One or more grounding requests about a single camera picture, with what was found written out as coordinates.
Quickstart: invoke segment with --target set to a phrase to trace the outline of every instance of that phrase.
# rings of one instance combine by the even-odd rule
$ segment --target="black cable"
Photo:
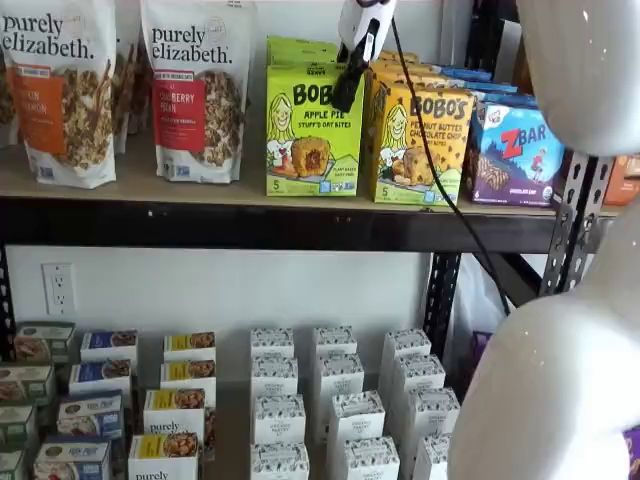
[[[413,101],[414,105],[417,105],[418,100],[416,98],[416,92],[413,88],[413,82],[411,82],[411,75],[409,75],[409,69],[407,68],[407,64],[404,61],[404,55],[402,53],[402,47],[400,46],[400,37],[398,35],[398,28],[396,27],[395,18],[391,19],[391,28],[393,29],[393,36],[396,39],[396,47],[398,48],[398,55],[400,56],[400,63],[402,64],[402,70],[404,71],[404,76],[407,79],[407,86],[409,87],[409,91],[411,92],[411,100]],[[417,110],[418,110],[418,125],[420,127],[420,135],[422,136],[422,143],[424,144],[424,150],[427,154],[429,168],[431,169],[431,174],[433,175],[433,179],[436,183],[436,186],[438,187],[438,190],[440,190],[442,197],[447,202],[447,205],[449,205],[449,208],[453,210],[453,213],[455,213],[456,216],[460,219],[460,221],[465,226],[465,228],[467,229],[467,231],[469,232],[473,240],[476,242],[476,245],[478,245],[478,249],[480,250],[480,253],[482,254],[482,256],[485,258],[485,261],[487,262],[487,266],[489,267],[489,270],[490,270],[489,274],[493,278],[494,282],[496,283],[496,287],[498,288],[498,293],[500,294],[500,301],[502,302],[502,308],[504,310],[504,313],[505,315],[509,315],[511,313],[511,309],[509,308],[507,295],[505,294],[504,289],[502,288],[502,284],[500,283],[500,280],[498,278],[496,267],[493,265],[493,262],[491,261],[491,257],[489,256],[489,252],[487,252],[487,248],[484,246],[484,244],[482,243],[482,240],[480,240],[480,237],[478,236],[476,231],[473,229],[471,224],[464,217],[462,212],[458,209],[458,207],[456,207],[455,203],[451,201],[451,198],[449,198],[449,194],[445,191],[444,187],[442,186],[442,183],[440,183],[440,179],[438,178],[438,172],[436,172],[436,167],[433,165],[433,159],[431,158],[431,152],[429,151],[427,134],[425,133],[424,122],[422,121],[422,112],[420,112],[420,109],[417,109]]]

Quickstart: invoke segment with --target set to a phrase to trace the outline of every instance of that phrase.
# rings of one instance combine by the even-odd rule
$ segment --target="electrical outlet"
[[[73,288],[73,265],[70,263],[43,263],[42,278],[47,297],[49,315],[74,315],[76,300]]]

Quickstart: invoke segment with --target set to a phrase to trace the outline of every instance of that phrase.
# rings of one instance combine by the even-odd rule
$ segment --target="orange label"
[[[49,68],[16,65],[9,70],[20,129],[30,147],[54,155],[66,151],[62,122],[63,79]]]

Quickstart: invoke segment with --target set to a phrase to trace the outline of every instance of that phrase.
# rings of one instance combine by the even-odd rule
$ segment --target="cranberry pecan granola bag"
[[[142,0],[158,175],[239,178],[254,17],[245,1]]]
[[[114,181],[113,0],[0,0],[0,44],[37,180]]]

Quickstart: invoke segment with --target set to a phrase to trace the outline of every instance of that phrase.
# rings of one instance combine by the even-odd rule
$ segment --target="green bobo's box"
[[[343,65],[267,68],[267,195],[353,196],[363,82],[350,113],[331,106]]]

